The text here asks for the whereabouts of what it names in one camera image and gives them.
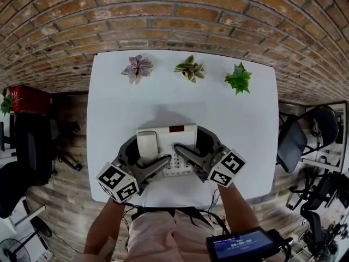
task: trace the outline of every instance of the display screen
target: display screen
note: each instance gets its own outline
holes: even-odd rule
[[[234,257],[236,255],[256,251],[260,248],[272,246],[273,244],[273,241],[259,230],[241,235],[239,238],[213,242],[218,259]]]

